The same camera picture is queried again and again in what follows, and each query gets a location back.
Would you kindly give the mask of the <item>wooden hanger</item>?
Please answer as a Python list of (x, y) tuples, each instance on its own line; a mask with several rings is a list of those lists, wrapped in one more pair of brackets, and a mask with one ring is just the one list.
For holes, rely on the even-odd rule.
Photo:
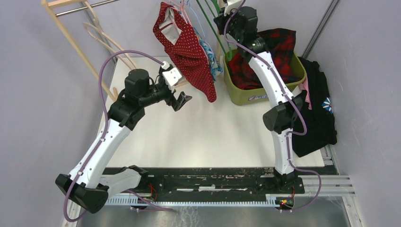
[[(87, 0), (84, 0), (83, 5), (87, 7), (89, 15), (91, 16), (91, 22), (83, 23), (83, 27), (86, 30), (86, 32), (94, 40), (96, 40), (103, 47), (105, 47), (110, 54), (123, 51), (123, 48), (103, 30), (98, 16), (93, 10), (93, 7), (90, 6), (89, 2)], [(120, 54), (115, 58), (123, 62), (131, 70), (136, 69), (138, 67), (133, 58), (130, 57), (128, 53)]]

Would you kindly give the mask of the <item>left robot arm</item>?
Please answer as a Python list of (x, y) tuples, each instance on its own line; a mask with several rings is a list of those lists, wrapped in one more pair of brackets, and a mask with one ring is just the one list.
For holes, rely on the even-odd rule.
[(102, 174), (120, 144), (144, 117), (146, 107), (164, 101), (178, 111), (191, 99), (184, 92), (175, 98), (175, 86), (181, 80), (183, 75), (173, 66), (160, 68), (156, 81), (144, 69), (128, 73), (125, 88), (106, 113), (107, 119), (96, 140), (69, 174), (59, 174), (55, 180), (67, 200), (94, 214), (121, 192), (130, 189), (144, 192), (148, 188), (145, 171), (137, 167), (124, 167), (107, 177)]

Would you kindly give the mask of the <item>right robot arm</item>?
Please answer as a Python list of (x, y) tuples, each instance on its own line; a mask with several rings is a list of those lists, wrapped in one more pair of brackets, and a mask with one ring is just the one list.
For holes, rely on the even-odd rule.
[(231, 43), (237, 46), (240, 55), (255, 72), (270, 101), (270, 110), (262, 119), (273, 138), (273, 187), (277, 192), (285, 193), (298, 178), (292, 162), (292, 133), (303, 101), (285, 85), (274, 65), (268, 44), (258, 35), (256, 9), (243, 4), (243, 1), (228, 2), (214, 22), (219, 34), (233, 38)]

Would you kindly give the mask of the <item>red plaid shirt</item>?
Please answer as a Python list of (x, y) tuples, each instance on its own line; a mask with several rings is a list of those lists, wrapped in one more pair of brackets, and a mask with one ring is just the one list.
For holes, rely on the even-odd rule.
[[(290, 67), (294, 56), (296, 44), (296, 31), (275, 28), (258, 32), (268, 45), (273, 58), (274, 65), (285, 84), (299, 82), (302, 76), (298, 76)], [(255, 72), (249, 67), (245, 59), (237, 53), (229, 62), (230, 77), (232, 83), (242, 90), (253, 90), (262, 88), (262, 84)]]

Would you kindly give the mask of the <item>green hanger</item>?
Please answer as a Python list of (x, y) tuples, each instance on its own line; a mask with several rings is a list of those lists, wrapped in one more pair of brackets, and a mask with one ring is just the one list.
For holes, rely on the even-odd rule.
[(209, 27), (211, 28), (211, 31), (213, 32), (214, 36), (216, 37), (217, 40), (217, 49), (218, 53), (216, 54), (217, 56), (226, 56), (227, 60), (230, 61), (233, 58), (233, 51), (231, 46), (226, 42), (226, 46), (228, 47), (228, 52), (226, 52), (225, 45), (222, 43), (224, 41), (224, 37), (219, 34), (218, 27), (217, 25), (213, 22), (213, 19), (220, 14), (221, 11), (221, 4), (223, 4), (222, 0), (204, 0), (204, 3), (206, 4), (207, 8), (209, 9), (210, 14), (212, 17), (209, 17), (209, 14), (207, 14), (200, 3), (199, 0), (196, 0), (200, 10), (203, 13), (203, 16), (205, 17)]

